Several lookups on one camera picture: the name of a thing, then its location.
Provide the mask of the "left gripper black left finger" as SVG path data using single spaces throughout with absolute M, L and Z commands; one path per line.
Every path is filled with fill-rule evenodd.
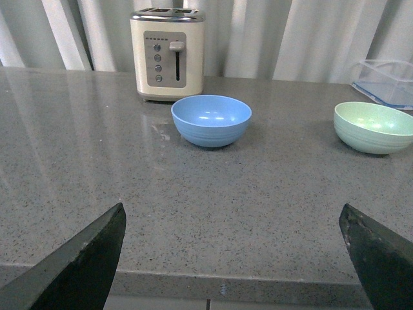
M 118 203 L 1 288 L 1 309 L 103 309 L 126 229 Z

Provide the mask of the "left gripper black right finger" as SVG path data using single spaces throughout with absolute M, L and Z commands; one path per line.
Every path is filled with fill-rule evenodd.
M 412 242 L 348 203 L 339 227 L 371 306 L 412 309 Z

